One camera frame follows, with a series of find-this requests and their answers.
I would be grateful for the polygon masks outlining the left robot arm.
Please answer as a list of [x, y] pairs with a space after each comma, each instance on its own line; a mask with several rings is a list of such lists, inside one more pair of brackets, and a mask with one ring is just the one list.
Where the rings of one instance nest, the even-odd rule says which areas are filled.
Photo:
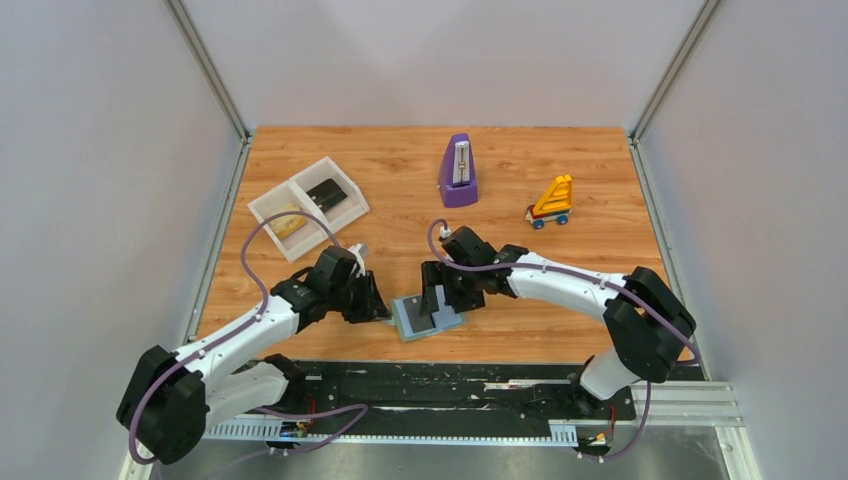
[[274, 354], [246, 364], [330, 312], [352, 324], [389, 318], [366, 253], [362, 243], [327, 247], [314, 266], [265, 289], [259, 304], [213, 334], [174, 351], [155, 345], [144, 352], [116, 412], [131, 443], [172, 464], [209, 428], [237, 415], [271, 405], [298, 411], [307, 389], [291, 360]]

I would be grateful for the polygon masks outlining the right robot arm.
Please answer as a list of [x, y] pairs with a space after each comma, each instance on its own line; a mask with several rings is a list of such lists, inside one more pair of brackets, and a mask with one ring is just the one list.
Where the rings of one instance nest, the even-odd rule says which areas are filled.
[[636, 382], [665, 382], [680, 356], [700, 361], [692, 336], [696, 322], [653, 270], [603, 273], [557, 263], [525, 247], [495, 249], [471, 228], [433, 221], [426, 239], [435, 258], [421, 266], [420, 310], [443, 307], [457, 313], [485, 307], [489, 296], [557, 305], [603, 324], [611, 348], [591, 357], [577, 376], [571, 403], [584, 417], [596, 417], [620, 390]]

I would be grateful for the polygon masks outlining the green card holder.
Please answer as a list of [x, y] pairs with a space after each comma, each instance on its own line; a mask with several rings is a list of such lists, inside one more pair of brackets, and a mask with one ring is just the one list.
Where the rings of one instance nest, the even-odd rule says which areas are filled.
[[393, 326], [396, 327], [396, 329], [398, 331], [398, 335], [403, 342], [411, 342], [411, 341], [419, 340], [419, 339], [422, 339], [422, 338], [434, 336], [434, 335], [449, 331], [451, 329], [457, 328], [459, 326], [462, 326], [463, 324], [465, 324], [467, 322], [467, 318], [466, 318], [465, 314], [461, 314], [461, 313], [457, 314], [450, 306], [446, 305], [443, 302], [444, 295], [442, 294], [441, 291], [439, 291], [438, 292], [438, 299], [439, 299], [440, 309], [438, 311], [434, 312], [431, 315], [434, 322], [435, 322], [435, 328], [428, 331], [428, 332], [425, 332], [423, 334], [407, 336], [407, 335], [404, 334], [404, 332], [402, 331], [402, 327], [401, 327], [401, 319], [402, 319], [401, 301], [404, 298], [411, 297], [411, 296], [392, 299], [391, 300], [392, 317], [389, 320], [386, 321], [387, 324], [393, 325]]

